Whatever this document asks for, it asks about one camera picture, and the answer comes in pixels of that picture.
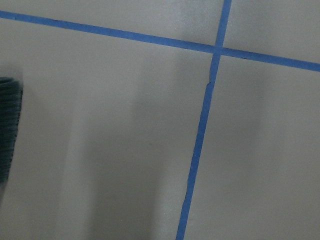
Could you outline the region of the long blue tape line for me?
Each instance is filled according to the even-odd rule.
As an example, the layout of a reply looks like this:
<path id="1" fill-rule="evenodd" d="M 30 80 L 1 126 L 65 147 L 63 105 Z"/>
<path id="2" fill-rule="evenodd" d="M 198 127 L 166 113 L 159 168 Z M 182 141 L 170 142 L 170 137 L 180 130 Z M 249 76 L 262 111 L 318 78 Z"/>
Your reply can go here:
<path id="1" fill-rule="evenodd" d="M 56 20 L 56 19 L 51 19 L 46 17 L 8 12 L 3 10 L 0 12 L 0 17 L 6 20 L 38 24 L 38 25 L 44 25 L 49 27 L 55 27 L 55 28 L 62 28 L 62 29 L 73 30 L 78 32 L 121 38 L 126 40 L 162 45 L 167 47 L 174 47 L 179 49 L 186 49 L 186 50 L 191 50 L 196 52 L 203 52 L 203 53 L 209 53 L 209 54 L 220 53 L 222 56 L 269 63 L 274 65 L 292 67 L 292 68 L 309 70 L 314 72 L 320 71 L 319 63 L 274 56 L 269 54 L 250 52 L 250 51 L 232 49 L 227 47 L 217 47 L 209 44 L 202 44 L 202 43 L 196 43 L 191 41 L 160 37 L 160 36 L 142 34 L 142 33 L 131 32 L 131 31 L 124 31 L 124 30 L 95 26 L 95 25 L 81 24 L 81 23 L 70 22 L 70 21 Z"/>

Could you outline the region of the beige hand brush black bristles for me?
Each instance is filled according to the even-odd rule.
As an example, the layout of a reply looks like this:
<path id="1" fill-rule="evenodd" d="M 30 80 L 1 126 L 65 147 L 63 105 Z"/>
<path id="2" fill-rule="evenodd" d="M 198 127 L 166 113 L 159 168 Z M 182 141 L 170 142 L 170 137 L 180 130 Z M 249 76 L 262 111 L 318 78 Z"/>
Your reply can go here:
<path id="1" fill-rule="evenodd" d="M 0 78 L 0 198 L 9 179 L 18 134 L 23 85 L 12 77 Z"/>

